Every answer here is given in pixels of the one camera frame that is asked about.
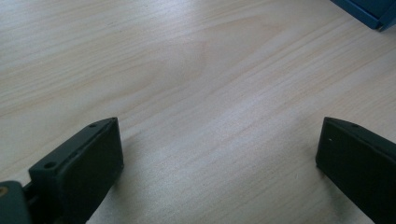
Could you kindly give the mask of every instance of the dark green plastic part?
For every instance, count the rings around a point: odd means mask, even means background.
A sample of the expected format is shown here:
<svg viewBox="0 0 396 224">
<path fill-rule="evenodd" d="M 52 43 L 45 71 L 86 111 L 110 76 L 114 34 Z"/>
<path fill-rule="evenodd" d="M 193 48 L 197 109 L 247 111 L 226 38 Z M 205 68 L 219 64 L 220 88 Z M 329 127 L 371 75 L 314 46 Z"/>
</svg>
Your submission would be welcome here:
<svg viewBox="0 0 396 224">
<path fill-rule="evenodd" d="M 0 197 L 1 204 L 15 204 L 10 211 L 0 209 L 0 218 L 25 217 L 16 223 L 80 224 L 89 220 L 123 168 L 117 118 L 97 121 L 65 141 L 29 169 L 32 182 Z M 1 224 L 14 224 L 3 221 Z"/>
<path fill-rule="evenodd" d="M 361 126 L 325 118 L 317 166 L 375 223 L 396 223 L 396 145 Z"/>
</svg>

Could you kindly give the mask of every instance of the screw hole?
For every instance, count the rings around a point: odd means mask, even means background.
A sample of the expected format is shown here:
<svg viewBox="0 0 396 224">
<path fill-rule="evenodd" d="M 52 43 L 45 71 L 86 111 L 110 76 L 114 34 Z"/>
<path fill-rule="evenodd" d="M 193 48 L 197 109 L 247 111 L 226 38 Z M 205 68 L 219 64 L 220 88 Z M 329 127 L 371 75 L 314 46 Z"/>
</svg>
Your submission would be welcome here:
<svg viewBox="0 0 396 224">
<path fill-rule="evenodd" d="M 56 162 L 50 161 L 47 164 L 44 165 L 44 168 L 50 169 L 56 165 Z"/>
<path fill-rule="evenodd" d="M 6 195 L 8 193 L 7 187 L 0 187 L 0 197 Z"/>
</svg>

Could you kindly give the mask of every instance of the light wood surface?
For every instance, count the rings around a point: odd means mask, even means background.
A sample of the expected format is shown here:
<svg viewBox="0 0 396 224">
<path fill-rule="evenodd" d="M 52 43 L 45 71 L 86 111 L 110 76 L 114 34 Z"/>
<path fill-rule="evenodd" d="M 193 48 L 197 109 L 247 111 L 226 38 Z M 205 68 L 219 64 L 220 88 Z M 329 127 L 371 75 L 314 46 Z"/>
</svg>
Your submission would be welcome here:
<svg viewBox="0 0 396 224">
<path fill-rule="evenodd" d="M 89 223 L 371 223 L 315 165 L 325 116 L 396 140 L 396 29 L 328 0 L 2 1 L 0 180 L 118 117 Z"/>
</svg>

